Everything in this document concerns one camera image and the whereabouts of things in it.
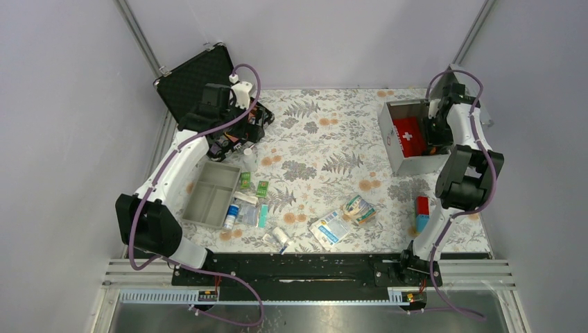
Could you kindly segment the bandage roll packet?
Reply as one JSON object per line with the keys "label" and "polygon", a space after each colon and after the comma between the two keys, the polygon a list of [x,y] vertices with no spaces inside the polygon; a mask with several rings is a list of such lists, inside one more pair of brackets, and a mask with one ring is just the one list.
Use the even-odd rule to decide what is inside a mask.
{"label": "bandage roll packet", "polygon": [[346,201],[341,210],[344,216],[357,225],[366,225],[377,215],[377,209],[359,194]]}

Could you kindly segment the grey metal box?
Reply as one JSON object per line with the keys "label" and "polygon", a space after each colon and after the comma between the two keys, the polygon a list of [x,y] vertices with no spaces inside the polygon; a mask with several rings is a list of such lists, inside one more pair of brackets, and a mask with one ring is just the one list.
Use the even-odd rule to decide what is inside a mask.
{"label": "grey metal box", "polygon": [[449,156],[449,147],[434,148],[426,140],[425,122],[437,111],[443,88],[460,83],[465,93],[475,97],[479,85],[464,74],[465,68],[450,64],[448,73],[432,84],[427,98],[411,97],[383,104],[378,117],[386,153],[396,176],[412,176],[438,172]]}

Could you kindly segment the blue white gauze packet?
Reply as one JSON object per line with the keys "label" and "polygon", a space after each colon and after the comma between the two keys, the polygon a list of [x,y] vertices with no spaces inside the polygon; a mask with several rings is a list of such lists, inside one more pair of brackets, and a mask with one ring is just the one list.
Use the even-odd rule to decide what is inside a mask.
{"label": "blue white gauze packet", "polygon": [[348,222],[340,210],[334,210],[309,226],[311,234],[327,251],[331,251],[351,232]]}

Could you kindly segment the white pill bottle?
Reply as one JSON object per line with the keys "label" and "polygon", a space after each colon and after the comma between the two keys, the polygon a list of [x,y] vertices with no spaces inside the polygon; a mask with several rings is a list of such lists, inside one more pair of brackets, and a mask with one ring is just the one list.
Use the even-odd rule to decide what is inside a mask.
{"label": "white pill bottle", "polygon": [[243,163],[247,171],[253,173],[257,170],[257,155],[251,148],[245,148],[243,150]]}

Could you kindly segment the red first aid pouch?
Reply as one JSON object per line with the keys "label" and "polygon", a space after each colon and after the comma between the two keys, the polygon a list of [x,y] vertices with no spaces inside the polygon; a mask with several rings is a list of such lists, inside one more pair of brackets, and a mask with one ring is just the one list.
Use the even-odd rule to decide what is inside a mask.
{"label": "red first aid pouch", "polygon": [[417,117],[393,119],[392,124],[395,127],[404,157],[422,156],[426,149],[426,142]]}

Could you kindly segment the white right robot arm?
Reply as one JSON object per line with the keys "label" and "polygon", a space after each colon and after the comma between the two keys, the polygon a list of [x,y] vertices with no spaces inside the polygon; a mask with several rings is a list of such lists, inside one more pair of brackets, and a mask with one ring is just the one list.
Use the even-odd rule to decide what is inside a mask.
{"label": "white right robot arm", "polygon": [[504,156],[487,143],[478,97],[465,85],[449,83],[440,99],[431,101],[434,112],[424,120],[427,151],[444,149],[449,156],[435,185],[437,203],[423,231],[403,250],[397,275],[414,286],[431,280],[442,248],[456,224],[467,214],[481,211],[492,199]]}

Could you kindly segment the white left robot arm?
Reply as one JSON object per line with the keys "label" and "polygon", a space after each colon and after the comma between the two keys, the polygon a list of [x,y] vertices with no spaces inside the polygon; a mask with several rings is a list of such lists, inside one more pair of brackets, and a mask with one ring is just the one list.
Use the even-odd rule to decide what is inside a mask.
{"label": "white left robot arm", "polygon": [[199,217],[196,223],[220,227],[224,223],[241,175],[241,168],[232,164],[206,159],[209,149],[206,135],[224,130],[247,117],[257,104],[251,98],[252,89],[260,89],[238,81],[230,87],[236,106],[242,113],[235,119],[205,132],[181,130],[175,134],[170,149],[152,175],[134,195],[122,194],[115,203],[123,242],[128,246],[132,269],[140,271],[160,259],[189,270],[189,277],[199,285],[209,284],[215,267],[206,260],[208,251],[183,235],[180,223],[170,211],[177,203],[180,187],[195,167],[200,166],[200,178],[191,192],[197,198]]}

